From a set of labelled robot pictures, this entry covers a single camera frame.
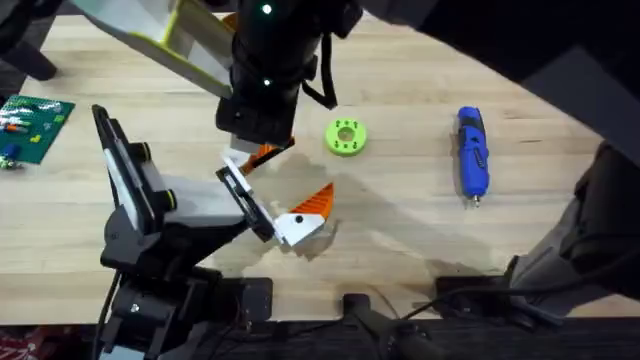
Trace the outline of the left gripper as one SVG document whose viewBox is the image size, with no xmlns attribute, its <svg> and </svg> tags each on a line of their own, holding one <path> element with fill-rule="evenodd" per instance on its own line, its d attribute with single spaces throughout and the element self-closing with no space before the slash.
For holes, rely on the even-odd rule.
<svg viewBox="0 0 640 360">
<path fill-rule="evenodd" d="M 319 231 L 334 203 L 326 184 L 273 221 L 241 179 L 262 146 L 232 137 L 215 181 L 161 174 L 145 143 L 103 149 L 115 209 L 104 227 L 101 264 L 123 273 L 185 273 L 247 230 L 296 246 Z"/>
</svg>

